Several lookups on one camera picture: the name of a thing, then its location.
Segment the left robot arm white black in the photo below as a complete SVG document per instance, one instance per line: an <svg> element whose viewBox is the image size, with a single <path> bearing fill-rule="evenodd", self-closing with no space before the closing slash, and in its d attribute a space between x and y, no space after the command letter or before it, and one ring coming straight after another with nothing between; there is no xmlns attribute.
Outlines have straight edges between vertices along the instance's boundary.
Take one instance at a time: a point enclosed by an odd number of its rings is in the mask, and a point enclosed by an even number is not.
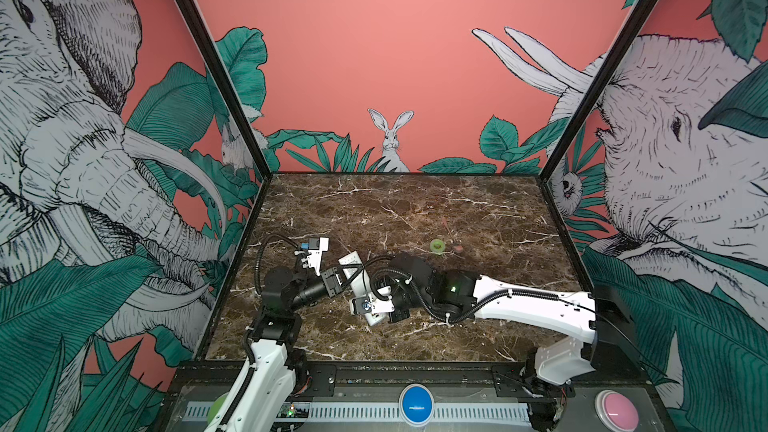
<svg viewBox="0 0 768 432"><path fill-rule="evenodd" d="M282 241L294 264L262 271L269 244ZM302 325L299 310L343 293L366 265L360 260L322 270L329 239L298 243L282 234L261 240L253 281L261 305L242 337L246 360L208 431L269 431L284 402L311 382L306 352L295 347Z"/></svg>

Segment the white remote control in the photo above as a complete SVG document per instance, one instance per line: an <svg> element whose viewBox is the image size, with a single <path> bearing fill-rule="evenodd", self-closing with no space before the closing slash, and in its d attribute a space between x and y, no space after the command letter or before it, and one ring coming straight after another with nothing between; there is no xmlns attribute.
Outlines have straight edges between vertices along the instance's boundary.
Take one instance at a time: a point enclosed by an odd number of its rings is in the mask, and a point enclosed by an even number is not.
<svg viewBox="0 0 768 432"><path fill-rule="evenodd" d="M339 259L338 263L339 263L339 261L341 261L342 263L360 262L360 263L363 264L363 262L360 259L360 256L358 255L357 252L352 252L352 253L342 257L341 259ZM346 279L348 277L350 277L355 272L355 270L342 270L342 271L343 271L344 276L345 276ZM357 279L351 284L351 290L352 290L352 293L353 293L353 298L358 297L358 296L362 296L363 294L368 293L368 292L372 293L373 288L374 288L374 286L372 285L371 280L369 278L369 275L368 275L368 273L366 271L363 271L357 277Z"/></svg>

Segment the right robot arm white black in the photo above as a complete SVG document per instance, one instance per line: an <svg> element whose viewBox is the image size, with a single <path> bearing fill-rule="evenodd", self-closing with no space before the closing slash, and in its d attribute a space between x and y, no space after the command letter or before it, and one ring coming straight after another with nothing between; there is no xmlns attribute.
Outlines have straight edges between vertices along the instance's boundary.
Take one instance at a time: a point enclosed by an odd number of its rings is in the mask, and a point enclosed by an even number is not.
<svg viewBox="0 0 768 432"><path fill-rule="evenodd" d="M460 325L471 319L503 320L562 334L555 344L535 349L519 373L529 387L563 386L602 371L632 378L640 353L628 306L612 287L556 292L502 282L460 269L440 271L421 258L400 253L384 267L350 274L360 315L397 322L415 308L434 320Z"/></svg>

